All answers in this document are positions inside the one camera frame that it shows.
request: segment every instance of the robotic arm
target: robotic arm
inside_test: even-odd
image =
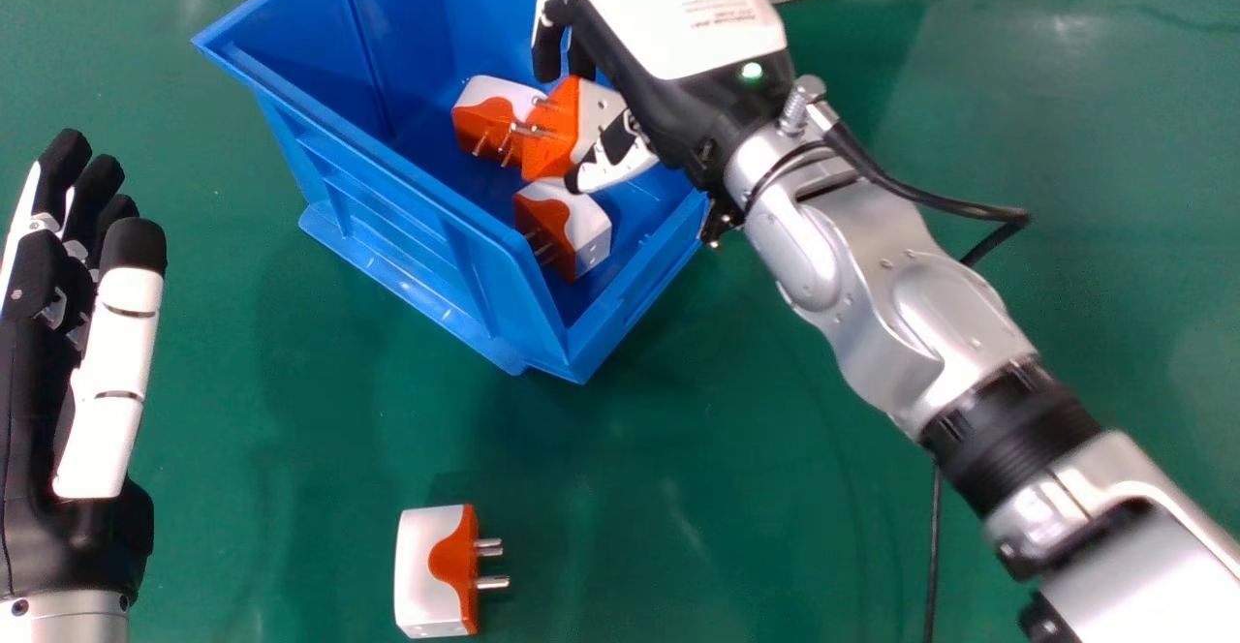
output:
[[[124,643],[154,543],[129,479],[164,232],[78,131],[31,166],[0,264],[0,641]]]
[[[539,82],[595,68],[629,104],[565,183],[606,188],[661,161],[712,201],[702,240],[743,228],[844,378],[921,445],[1039,591],[1029,639],[1240,639],[1240,545],[1133,440],[1104,430],[968,268],[1027,216],[887,175],[795,77],[769,0],[538,0]],[[1006,221],[962,260],[916,203]]]

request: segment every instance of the blue plastic bin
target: blue plastic bin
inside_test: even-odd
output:
[[[534,84],[534,0],[249,0],[195,37],[258,95],[301,228],[510,374],[584,383],[694,254],[706,198],[656,167],[596,196],[611,258],[568,285],[512,227],[518,171],[458,149],[477,73]]]

